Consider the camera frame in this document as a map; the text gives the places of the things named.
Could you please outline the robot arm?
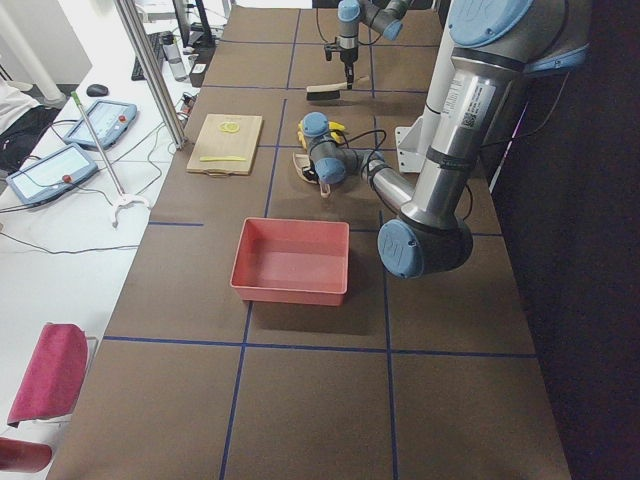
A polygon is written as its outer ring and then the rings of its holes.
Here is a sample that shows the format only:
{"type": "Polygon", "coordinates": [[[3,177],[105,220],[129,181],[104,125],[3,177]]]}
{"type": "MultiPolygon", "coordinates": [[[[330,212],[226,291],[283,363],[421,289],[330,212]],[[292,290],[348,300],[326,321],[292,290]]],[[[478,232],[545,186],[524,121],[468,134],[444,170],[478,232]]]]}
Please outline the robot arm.
{"type": "Polygon", "coordinates": [[[412,1],[393,0],[385,7],[372,1],[342,0],[337,6],[338,34],[332,42],[324,43],[327,61],[338,54],[344,66],[345,88],[350,90],[355,83],[355,63],[359,57],[360,25],[368,27],[387,40],[395,40],[402,27],[402,19],[412,1]]]}
{"type": "Polygon", "coordinates": [[[319,184],[357,174],[393,211],[377,239],[390,273],[415,278],[469,258],[472,235],[455,210],[487,133],[515,81],[584,61],[591,12],[588,1],[452,2],[424,112],[398,134],[414,143],[421,166],[415,183],[377,150],[339,146],[324,114],[303,117],[298,134],[319,184]]]}

